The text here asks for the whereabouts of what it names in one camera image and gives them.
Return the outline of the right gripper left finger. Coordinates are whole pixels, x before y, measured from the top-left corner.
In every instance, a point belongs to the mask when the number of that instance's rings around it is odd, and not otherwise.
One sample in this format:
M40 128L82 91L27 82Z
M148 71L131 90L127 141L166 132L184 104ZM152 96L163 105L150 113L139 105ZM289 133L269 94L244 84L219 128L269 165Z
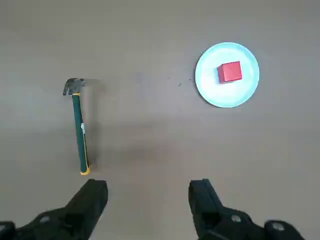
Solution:
M16 227L0 222L2 240L88 240L108 202L104 180L89 179L66 206L45 211L28 224Z

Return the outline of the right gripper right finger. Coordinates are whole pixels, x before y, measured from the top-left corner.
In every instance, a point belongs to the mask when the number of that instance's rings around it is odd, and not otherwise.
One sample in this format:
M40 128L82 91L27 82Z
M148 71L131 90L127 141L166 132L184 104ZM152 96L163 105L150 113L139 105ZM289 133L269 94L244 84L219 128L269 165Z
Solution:
M208 179L191 180L188 202L199 240L303 240L288 222L272 219L255 224L240 210L223 206Z

